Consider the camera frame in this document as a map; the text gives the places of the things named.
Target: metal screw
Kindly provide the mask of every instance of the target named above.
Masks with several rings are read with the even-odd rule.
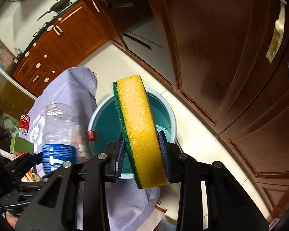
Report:
[[[179,154],[179,158],[180,158],[181,160],[186,160],[186,159],[187,159],[187,154],[184,154],[184,153]]]
[[[223,166],[223,164],[220,161],[216,161],[214,163],[214,166],[217,167],[217,168],[221,168]]]
[[[105,153],[100,153],[100,154],[97,156],[97,158],[99,158],[100,160],[104,160],[104,159],[106,159],[106,157],[107,157],[107,154],[105,154]]]
[[[71,163],[70,161],[65,161],[65,162],[63,163],[63,167],[64,167],[64,168],[68,168],[68,167],[70,167],[70,166],[72,166],[72,163]]]

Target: clear plastic bottle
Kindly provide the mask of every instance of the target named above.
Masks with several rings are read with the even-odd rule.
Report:
[[[65,161],[77,163],[76,112],[69,105],[50,104],[46,109],[43,133],[43,165],[45,173],[59,168]]]

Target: yellow sponge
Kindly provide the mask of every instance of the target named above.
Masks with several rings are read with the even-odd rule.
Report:
[[[166,184],[156,125],[140,75],[114,82],[113,91],[137,187]]]

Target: teal bucket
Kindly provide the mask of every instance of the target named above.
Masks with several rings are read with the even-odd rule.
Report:
[[[168,102],[159,93],[146,88],[157,131],[164,130],[168,142],[175,143],[176,119]],[[121,130],[113,95],[106,97],[94,111],[88,130],[97,131],[98,140],[89,142],[92,155],[105,151],[109,143],[118,141]],[[133,172],[125,156],[122,179],[132,179]]]

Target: purple cloth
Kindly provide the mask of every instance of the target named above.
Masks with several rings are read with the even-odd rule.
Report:
[[[36,152],[42,152],[43,127],[45,125],[45,111],[51,102],[64,103],[77,112],[77,124],[83,134],[87,134],[90,118],[96,109],[95,92],[97,79],[93,72],[86,67],[74,67],[62,72],[53,80],[37,98],[29,111],[30,124],[27,135],[19,136],[29,140],[33,125],[40,128],[36,141]],[[37,166],[37,173],[45,175],[43,165]],[[79,205],[77,208],[77,227],[82,229],[82,200],[84,183],[79,191]],[[159,198],[158,187],[138,189],[134,180],[119,180],[108,183],[106,199],[111,231],[135,231],[150,216]]]

